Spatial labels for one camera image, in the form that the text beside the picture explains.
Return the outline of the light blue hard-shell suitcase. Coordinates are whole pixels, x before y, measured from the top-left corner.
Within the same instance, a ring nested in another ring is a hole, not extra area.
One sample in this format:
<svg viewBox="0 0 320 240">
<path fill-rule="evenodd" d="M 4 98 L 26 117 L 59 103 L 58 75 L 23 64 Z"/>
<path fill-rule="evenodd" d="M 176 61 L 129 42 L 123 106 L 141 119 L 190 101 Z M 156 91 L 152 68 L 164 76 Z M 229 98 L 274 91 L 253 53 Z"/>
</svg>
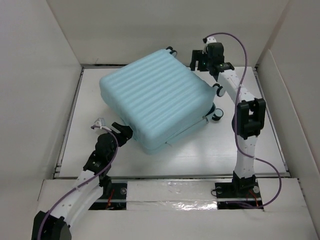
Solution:
<svg viewBox="0 0 320 240">
<path fill-rule="evenodd" d="M 160 49 L 99 81 L 103 101 L 148 154 L 204 126 L 215 109 L 219 85 L 202 80 L 176 54 Z"/>
</svg>

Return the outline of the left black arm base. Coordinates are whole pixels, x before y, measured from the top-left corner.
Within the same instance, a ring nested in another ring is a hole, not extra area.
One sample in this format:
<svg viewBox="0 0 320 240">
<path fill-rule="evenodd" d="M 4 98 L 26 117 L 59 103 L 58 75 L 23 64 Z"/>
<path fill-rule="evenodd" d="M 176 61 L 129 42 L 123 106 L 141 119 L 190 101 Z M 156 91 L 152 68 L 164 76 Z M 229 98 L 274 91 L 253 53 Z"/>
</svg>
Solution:
<svg viewBox="0 0 320 240">
<path fill-rule="evenodd" d="M 114 182 L 109 190 L 103 192 L 90 207 L 91 211 L 107 210 L 117 211 L 127 209 L 127 186 L 126 182 Z"/>
</svg>

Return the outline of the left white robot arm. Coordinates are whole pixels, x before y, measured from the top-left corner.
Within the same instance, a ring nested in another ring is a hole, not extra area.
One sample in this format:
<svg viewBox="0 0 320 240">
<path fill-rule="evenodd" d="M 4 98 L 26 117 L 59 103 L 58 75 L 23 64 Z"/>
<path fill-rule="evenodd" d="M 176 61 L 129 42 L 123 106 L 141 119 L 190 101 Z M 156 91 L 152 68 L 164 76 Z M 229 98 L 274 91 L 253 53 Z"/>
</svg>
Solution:
<svg viewBox="0 0 320 240">
<path fill-rule="evenodd" d="M 103 133 L 97 137 L 93 152 L 89 155 L 72 188 L 48 211 L 39 211 L 32 226 L 33 240 L 70 240 L 73 227 L 99 198 L 112 195 L 112 180 L 108 176 L 120 147 L 133 137 L 133 130 L 117 122 L 108 128 L 99 118 L 91 126 Z"/>
</svg>

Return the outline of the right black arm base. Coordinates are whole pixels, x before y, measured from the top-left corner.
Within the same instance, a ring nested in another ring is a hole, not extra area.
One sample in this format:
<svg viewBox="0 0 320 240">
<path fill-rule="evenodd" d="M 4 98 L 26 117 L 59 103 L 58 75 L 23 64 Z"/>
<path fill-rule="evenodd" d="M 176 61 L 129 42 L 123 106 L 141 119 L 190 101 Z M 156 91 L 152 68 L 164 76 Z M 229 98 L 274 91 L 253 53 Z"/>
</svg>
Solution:
<svg viewBox="0 0 320 240">
<path fill-rule="evenodd" d="M 216 198 L 218 210 L 255 209 L 263 205 L 257 182 L 239 192 L 236 192 L 231 182 L 216 182 L 211 195 Z"/>
</svg>

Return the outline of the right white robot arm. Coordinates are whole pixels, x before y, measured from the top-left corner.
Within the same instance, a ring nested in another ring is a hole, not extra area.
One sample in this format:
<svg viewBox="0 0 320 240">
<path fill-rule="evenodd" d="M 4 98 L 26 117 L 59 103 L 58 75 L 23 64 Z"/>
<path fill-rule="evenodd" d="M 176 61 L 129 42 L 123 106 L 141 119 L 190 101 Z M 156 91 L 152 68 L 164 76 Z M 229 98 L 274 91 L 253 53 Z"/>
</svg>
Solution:
<svg viewBox="0 0 320 240">
<path fill-rule="evenodd" d="M 209 72 L 218 90 L 224 90 L 234 103 L 232 129 L 237 147 L 236 164 L 232 182 L 223 184 L 221 190 L 242 197 L 256 184 L 254 170 L 255 147 L 265 125 L 266 102 L 257 98 L 243 85 L 235 68 L 225 62 L 224 46 L 220 42 L 207 42 L 203 50 L 193 50 L 190 69 Z"/>
</svg>

